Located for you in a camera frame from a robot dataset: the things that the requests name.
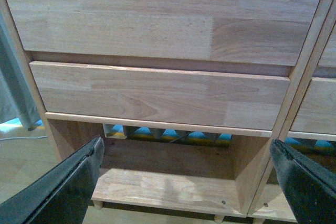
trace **cable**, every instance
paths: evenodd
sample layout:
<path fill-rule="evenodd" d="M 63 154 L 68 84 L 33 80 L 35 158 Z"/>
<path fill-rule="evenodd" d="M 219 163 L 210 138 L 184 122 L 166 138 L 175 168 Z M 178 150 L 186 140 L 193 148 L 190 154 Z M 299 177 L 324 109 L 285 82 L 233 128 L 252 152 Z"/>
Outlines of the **cable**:
<path fill-rule="evenodd" d="M 15 139 L 40 139 L 40 138 L 45 138 L 48 136 L 37 136 L 37 137 L 25 137 L 25 136 L 17 136 L 17 137 L 8 137 L 8 138 L 0 138 L 0 141 L 5 141 L 5 140 L 15 140 Z"/>

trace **wooden furniture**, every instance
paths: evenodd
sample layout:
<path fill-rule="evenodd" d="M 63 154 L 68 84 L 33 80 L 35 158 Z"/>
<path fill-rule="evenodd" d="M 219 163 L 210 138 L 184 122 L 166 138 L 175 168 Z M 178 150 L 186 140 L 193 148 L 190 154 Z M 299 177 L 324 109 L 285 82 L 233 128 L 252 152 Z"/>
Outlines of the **wooden furniture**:
<path fill-rule="evenodd" d="M 60 160 L 103 123 L 233 135 L 227 150 L 106 140 L 97 208 L 295 221 L 268 147 L 336 140 L 336 0 L 0 1 Z"/>

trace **light wooden floor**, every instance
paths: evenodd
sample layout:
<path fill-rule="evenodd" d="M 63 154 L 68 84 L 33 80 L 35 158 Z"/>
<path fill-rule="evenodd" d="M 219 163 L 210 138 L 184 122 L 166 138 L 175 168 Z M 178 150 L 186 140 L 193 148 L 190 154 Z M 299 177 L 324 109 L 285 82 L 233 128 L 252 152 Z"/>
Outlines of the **light wooden floor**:
<path fill-rule="evenodd" d="M 36 137 L 45 135 L 43 127 L 33 131 L 16 127 L 11 130 L 0 127 L 0 138 L 25 136 Z M 15 195 L 44 173 L 57 165 L 54 150 L 48 138 L 38 140 L 8 140 L 0 142 L 0 203 Z M 171 210 L 141 208 L 110 204 L 111 208 L 100 210 L 89 207 L 85 224 L 214 224 L 212 215 L 194 214 Z M 251 220 L 241 219 L 244 223 Z"/>

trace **curtain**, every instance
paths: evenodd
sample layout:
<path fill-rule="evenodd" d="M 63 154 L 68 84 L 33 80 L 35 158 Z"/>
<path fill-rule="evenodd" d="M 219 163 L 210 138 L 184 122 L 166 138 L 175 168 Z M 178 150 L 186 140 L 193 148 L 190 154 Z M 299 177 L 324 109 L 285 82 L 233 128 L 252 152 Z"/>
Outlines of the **curtain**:
<path fill-rule="evenodd" d="M 0 15 L 0 123 L 19 118 L 30 128 L 40 117 Z"/>

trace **wooden drawer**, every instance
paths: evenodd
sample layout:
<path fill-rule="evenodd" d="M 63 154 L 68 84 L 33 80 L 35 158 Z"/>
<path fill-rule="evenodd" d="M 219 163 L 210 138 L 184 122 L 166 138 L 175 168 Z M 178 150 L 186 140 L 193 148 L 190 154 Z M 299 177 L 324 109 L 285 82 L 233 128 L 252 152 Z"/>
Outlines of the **wooden drawer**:
<path fill-rule="evenodd" d="M 291 130 L 336 134 L 336 79 L 312 78 Z"/>
<path fill-rule="evenodd" d="M 34 61 L 49 112 L 271 130 L 289 79 Z"/>
<path fill-rule="evenodd" d="M 334 26 L 328 39 L 328 43 L 324 48 L 319 61 L 319 66 L 336 68 L 336 25 Z"/>
<path fill-rule="evenodd" d="M 294 66 L 319 0 L 7 0 L 25 50 Z"/>

